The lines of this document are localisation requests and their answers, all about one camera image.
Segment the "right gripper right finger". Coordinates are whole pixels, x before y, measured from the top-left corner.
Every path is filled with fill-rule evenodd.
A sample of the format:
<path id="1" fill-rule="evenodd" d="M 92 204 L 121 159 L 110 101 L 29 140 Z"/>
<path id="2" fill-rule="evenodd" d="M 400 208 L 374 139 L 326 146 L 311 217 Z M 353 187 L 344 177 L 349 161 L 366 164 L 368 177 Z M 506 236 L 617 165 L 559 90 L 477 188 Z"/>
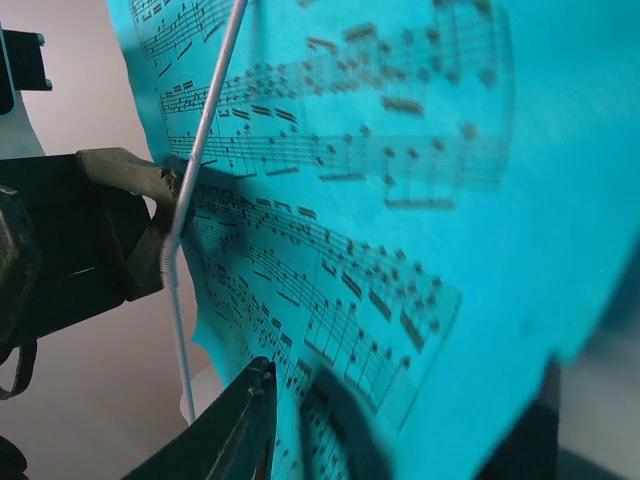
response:
<path id="1" fill-rule="evenodd" d="M 392 479 L 393 467 L 352 393 L 327 368 L 299 407 L 304 479 Z"/>

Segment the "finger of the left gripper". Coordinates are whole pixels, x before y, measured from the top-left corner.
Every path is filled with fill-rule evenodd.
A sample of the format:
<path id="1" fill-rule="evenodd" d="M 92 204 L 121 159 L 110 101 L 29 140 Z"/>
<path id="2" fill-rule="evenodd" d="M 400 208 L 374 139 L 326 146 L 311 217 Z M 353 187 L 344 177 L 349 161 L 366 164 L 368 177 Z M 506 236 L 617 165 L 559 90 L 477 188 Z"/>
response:
<path id="1" fill-rule="evenodd" d="M 2 349 L 160 291 L 180 186 L 122 148 L 2 160 Z"/>

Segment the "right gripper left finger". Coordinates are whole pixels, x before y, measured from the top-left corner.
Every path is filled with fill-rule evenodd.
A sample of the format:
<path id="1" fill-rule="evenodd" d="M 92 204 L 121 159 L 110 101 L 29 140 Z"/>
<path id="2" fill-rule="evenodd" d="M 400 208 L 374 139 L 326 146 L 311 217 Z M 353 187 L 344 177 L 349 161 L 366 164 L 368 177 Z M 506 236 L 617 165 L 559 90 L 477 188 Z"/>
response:
<path id="1" fill-rule="evenodd" d="M 256 357 L 184 432 L 125 477 L 269 479 L 276 423 L 276 365 Z"/>

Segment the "blue sheet music page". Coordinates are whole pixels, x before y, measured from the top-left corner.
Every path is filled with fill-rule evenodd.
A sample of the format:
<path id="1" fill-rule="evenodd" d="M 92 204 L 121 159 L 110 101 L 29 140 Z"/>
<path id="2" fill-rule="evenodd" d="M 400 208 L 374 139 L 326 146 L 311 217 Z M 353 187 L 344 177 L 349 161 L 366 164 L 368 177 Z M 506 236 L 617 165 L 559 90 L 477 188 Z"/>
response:
<path id="1" fill-rule="evenodd" d="M 392 479 L 472 479 L 554 363 L 639 329 L 635 1 L 251 1 L 182 241 L 229 384 L 322 367 Z"/>

